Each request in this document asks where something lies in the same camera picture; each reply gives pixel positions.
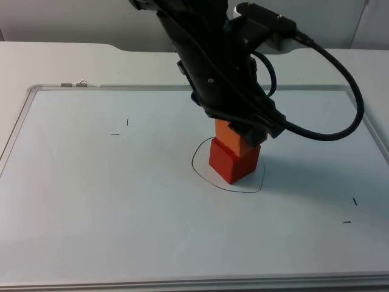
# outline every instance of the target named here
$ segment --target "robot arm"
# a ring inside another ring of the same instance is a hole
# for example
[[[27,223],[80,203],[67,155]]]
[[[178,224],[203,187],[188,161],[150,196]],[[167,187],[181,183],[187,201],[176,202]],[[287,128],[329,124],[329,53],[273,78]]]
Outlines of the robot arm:
[[[230,128],[253,147],[287,129],[300,136],[334,141],[351,134],[363,118],[363,99],[350,73],[327,51],[297,30],[296,23],[251,3],[228,19],[227,0],[129,0],[136,9],[154,10],[180,56],[179,69],[193,89],[192,100],[212,118],[230,122]],[[293,38],[322,54],[347,79],[356,98],[357,115],[345,130],[320,134],[288,122],[270,95],[257,82],[257,55],[275,73],[269,60],[255,49],[269,38]]]

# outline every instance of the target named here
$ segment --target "drawn circle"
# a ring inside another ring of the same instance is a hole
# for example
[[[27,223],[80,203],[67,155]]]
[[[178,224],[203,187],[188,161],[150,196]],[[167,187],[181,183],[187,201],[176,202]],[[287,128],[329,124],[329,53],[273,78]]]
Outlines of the drawn circle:
[[[209,165],[209,153],[211,140],[213,138],[214,137],[210,137],[204,140],[194,152],[191,163],[193,170],[201,178],[219,189],[235,193],[259,192],[262,188],[266,172],[265,163],[261,155],[258,159],[256,170],[253,173],[245,176],[234,184],[229,184]]]

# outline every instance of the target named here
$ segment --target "stacked blocks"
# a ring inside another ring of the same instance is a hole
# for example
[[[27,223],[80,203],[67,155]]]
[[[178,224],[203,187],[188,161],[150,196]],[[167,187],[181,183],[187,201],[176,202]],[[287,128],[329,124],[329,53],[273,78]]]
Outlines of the stacked blocks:
[[[261,147],[251,147],[229,128],[229,122],[215,121],[216,138],[211,142],[209,164],[229,184],[233,184],[256,169]]]

